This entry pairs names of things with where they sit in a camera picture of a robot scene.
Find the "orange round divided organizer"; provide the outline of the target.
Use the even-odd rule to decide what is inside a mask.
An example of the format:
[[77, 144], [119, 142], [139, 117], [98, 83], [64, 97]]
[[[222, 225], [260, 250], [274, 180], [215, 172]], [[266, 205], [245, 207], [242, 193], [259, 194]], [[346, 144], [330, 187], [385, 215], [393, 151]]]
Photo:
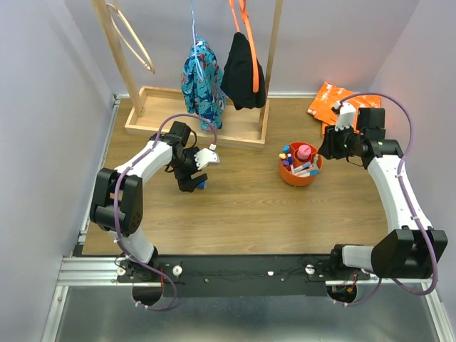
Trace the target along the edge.
[[279, 153], [279, 175], [294, 187], [310, 185], [322, 171], [323, 160], [307, 142], [292, 142]]

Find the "glue tube pink cap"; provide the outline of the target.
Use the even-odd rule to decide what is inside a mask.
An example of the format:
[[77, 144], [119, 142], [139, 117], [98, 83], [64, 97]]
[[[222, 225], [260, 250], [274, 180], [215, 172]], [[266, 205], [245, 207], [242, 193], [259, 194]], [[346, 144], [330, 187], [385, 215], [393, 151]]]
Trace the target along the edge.
[[308, 162], [312, 156], [312, 148], [310, 145], [303, 144], [300, 145], [296, 151], [296, 158], [301, 162]]

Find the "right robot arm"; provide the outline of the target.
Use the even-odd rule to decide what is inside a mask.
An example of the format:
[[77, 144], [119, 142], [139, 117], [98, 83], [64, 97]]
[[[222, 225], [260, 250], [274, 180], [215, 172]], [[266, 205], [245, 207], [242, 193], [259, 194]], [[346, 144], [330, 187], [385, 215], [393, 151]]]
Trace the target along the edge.
[[378, 190], [388, 223], [388, 233], [375, 246], [337, 244], [328, 260], [328, 272], [344, 279], [353, 269], [365, 269], [382, 278], [428, 279], [432, 263], [447, 246], [447, 236], [432, 227], [418, 204], [408, 180], [404, 156], [397, 140], [385, 136], [385, 111], [337, 105], [335, 125], [325, 129], [318, 150], [321, 157], [358, 156]]

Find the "green translucent correction pen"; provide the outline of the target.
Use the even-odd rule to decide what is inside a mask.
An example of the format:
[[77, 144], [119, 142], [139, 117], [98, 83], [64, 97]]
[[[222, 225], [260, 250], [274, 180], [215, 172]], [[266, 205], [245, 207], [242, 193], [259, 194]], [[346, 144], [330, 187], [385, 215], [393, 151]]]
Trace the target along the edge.
[[319, 154], [316, 153], [313, 157], [313, 162], [312, 162], [312, 166], [315, 169], [318, 169], [318, 160], [319, 160]]

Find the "white pen light-blue cap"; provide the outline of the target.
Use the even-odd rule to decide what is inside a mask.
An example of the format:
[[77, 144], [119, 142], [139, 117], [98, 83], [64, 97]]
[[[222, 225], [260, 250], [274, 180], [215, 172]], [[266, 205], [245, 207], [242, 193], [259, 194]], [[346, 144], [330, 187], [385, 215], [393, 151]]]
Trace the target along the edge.
[[300, 177], [312, 177], [314, 175], [318, 175], [320, 172], [318, 170], [310, 171], [310, 172], [305, 172], [302, 176]]

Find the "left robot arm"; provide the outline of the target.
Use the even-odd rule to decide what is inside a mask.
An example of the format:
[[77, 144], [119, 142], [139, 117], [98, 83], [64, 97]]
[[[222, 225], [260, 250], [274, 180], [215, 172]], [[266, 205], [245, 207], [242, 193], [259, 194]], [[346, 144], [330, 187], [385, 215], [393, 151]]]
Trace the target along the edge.
[[90, 221], [112, 232], [124, 254], [135, 260], [133, 272], [142, 281], [157, 276], [158, 251], [141, 227], [143, 188], [161, 168], [174, 174], [179, 190], [193, 192], [207, 181], [197, 161], [196, 146], [187, 146], [196, 133], [185, 123], [175, 121], [168, 133], [154, 134], [147, 145], [129, 162], [115, 169], [102, 168], [95, 179], [90, 205]]

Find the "white pen dark-blue cap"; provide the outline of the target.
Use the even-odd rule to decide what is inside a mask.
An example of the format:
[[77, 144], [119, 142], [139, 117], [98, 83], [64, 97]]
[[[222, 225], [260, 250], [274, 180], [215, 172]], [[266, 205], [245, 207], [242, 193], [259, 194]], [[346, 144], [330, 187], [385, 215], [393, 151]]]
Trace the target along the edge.
[[291, 174], [294, 174], [294, 162], [291, 157], [288, 158]]

